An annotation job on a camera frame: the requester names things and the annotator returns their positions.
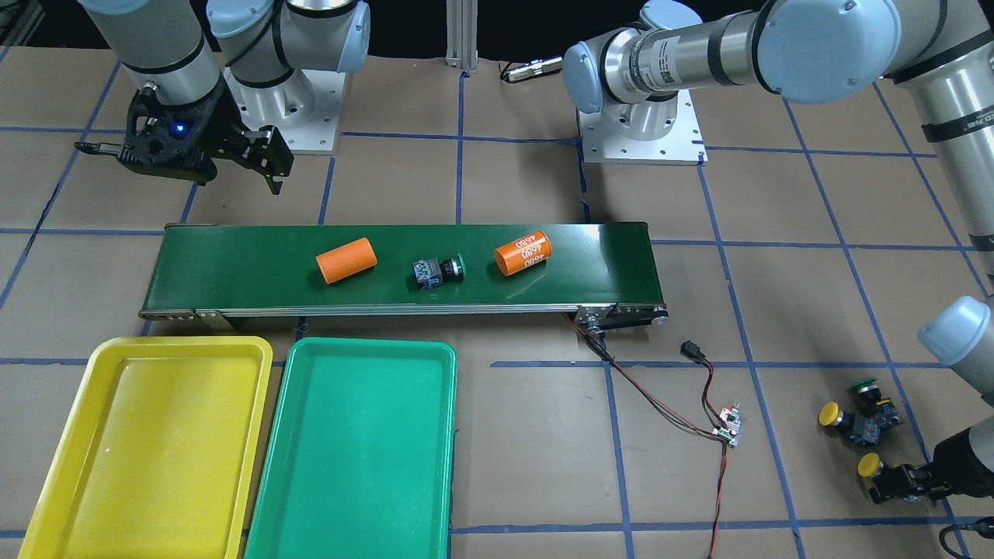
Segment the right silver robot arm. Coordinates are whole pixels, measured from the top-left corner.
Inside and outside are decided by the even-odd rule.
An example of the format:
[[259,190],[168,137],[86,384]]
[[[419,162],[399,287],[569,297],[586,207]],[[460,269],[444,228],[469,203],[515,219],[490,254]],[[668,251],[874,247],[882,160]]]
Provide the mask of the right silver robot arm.
[[120,143],[79,141],[137,174],[207,184],[216,162],[273,194],[296,153],[324,149],[347,74],[366,63],[363,1],[85,1],[135,84]]

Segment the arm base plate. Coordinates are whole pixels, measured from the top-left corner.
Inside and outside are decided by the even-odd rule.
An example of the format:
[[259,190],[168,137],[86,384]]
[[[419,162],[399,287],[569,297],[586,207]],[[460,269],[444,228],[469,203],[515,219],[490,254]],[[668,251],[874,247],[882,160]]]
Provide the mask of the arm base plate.
[[281,84],[262,89],[241,84],[228,68],[224,78],[244,125],[273,125],[295,155],[335,153],[349,74],[298,68]]
[[576,111],[583,159],[594,164],[699,165],[709,160],[691,92]]

